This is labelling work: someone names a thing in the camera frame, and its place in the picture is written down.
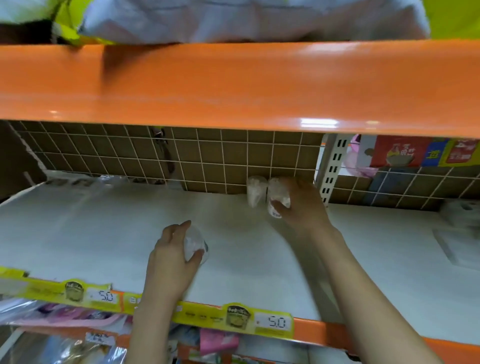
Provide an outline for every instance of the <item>hand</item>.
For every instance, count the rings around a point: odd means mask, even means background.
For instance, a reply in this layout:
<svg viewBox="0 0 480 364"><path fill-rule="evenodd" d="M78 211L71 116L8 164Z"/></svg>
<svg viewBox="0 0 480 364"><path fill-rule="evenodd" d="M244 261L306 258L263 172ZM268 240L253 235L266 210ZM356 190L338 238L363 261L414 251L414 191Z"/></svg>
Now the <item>hand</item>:
<svg viewBox="0 0 480 364"><path fill-rule="evenodd" d="M192 283L202 261L203 250L197 250L186 262L183 251L185 233L192 224L170 225L163 229L162 237L148 258L142 303L176 303Z"/></svg>
<svg viewBox="0 0 480 364"><path fill-rule="evenodd" d="M272 205L299 234L312 236L335 229L330 223L320 192L313 184L295 178L281 178L280 181L288 188L290 208L279 201L272 201Z"/></svg>

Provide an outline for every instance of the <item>person's right hand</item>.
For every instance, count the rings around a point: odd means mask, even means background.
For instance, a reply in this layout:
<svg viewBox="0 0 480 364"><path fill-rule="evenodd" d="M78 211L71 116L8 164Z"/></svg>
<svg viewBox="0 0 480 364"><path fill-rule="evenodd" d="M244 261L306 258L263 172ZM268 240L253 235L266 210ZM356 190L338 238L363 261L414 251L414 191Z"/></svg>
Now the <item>person's right hand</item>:
<svg viewBox="0 0 480 364"><path fill-rule="evenodd" d="M290 194L290 208L272 201L275 210L299 234L313 235L334 229L328 218L320 192L312 183L295 178L281 178Z"/></svg>

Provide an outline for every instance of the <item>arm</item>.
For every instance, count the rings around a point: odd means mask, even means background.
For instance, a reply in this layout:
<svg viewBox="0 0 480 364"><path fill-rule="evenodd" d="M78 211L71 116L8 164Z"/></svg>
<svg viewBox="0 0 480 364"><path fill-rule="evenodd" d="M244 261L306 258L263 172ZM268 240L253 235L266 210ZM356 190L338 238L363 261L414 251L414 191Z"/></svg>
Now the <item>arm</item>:
<svg viewBox="0 0 480 364"><path fill-rule="evenodd" d="M311 183L294 179L284 183L291 206L274 201L274 207L314 244L362 362L442 363L365 273L342 234L330 223L318 190Z"/></svg>
<svg viewBox="0 0 480 364"><path fill-rule="evenodd" d="M144 292L133 315L133 329L125 364L165 364L168 330L177 302L190 286L202 261L198 250L185 262L183 239L190 221L171 225L148 258Z"/></svg>

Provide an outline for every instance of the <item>white shelf bracket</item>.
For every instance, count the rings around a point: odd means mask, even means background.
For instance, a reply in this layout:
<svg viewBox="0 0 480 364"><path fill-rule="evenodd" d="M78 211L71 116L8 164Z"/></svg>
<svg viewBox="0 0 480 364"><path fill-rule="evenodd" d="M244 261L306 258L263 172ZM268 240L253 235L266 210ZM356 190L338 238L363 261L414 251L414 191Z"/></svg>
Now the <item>white shelf bracket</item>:
<svg viewBox="0 0 480 364"><path fill-rule="evenodd" d="M333 192L336 179L347 154L347 148L354 134L328 134L323 148L322 160L318 170L315 186L320 190L325 207Z"/></svg>

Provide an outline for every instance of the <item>person's left hand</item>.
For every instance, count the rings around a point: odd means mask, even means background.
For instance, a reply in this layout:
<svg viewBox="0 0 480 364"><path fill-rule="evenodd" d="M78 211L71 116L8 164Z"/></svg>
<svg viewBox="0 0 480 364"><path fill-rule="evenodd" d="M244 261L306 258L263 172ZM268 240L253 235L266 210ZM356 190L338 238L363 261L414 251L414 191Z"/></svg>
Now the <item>person's left hand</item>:
<svg viewBox="0 0 480 364"><path fill-rule="evenodd" d="M176 303L190 286L200 266L203 250L197 250L186 262L183 251L185 233L191 225L188 220L181 225L163 229L162 237L148 258L142 303Z"/></svg>

